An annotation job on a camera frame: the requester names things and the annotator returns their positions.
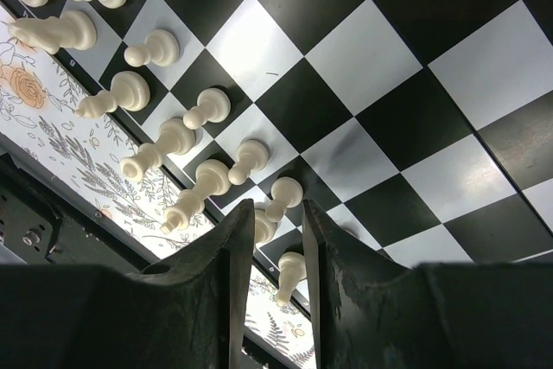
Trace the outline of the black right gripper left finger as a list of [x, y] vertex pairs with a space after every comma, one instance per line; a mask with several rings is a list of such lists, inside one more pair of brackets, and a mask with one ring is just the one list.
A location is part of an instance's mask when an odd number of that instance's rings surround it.
[[254, 228], [254, 204], [246, 199], [139, 273], [3, 266], [2, 367], [239, 367]]

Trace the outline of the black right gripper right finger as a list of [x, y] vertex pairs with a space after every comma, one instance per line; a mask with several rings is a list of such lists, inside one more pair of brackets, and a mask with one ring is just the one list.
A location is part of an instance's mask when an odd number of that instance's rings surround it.
[[409, 269], [302, 205], [318, 367], [551, 367], [550, 264]]

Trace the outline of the black white chess board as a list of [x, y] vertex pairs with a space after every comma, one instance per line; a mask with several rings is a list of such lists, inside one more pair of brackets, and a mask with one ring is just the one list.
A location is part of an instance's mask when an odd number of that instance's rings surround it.
[[[274, 181], [288, 176], [407, 267], [552, 259], [552, 0], [3, 5], [12, 17], [79, 10], [92, 19], [93, 48], [52, 58], [86, 97], [110, 90], [119, 72], [146, 80], [142, 110], [105, 114], [137, 150], [157, 140], [163, 122], [182, 120], [202, 91], [228, 96], [225, 121], [193, 130], [187, 154], [153, 168], [181, 192], [200, 163], [230, 170], [243, 141], [264, 144], [264, 169], [205, 199], [212, 222], [243, 199], [267, 204]], [[155, 29], [179, 42], [178, 60], [127, 64], [125, 49]]]

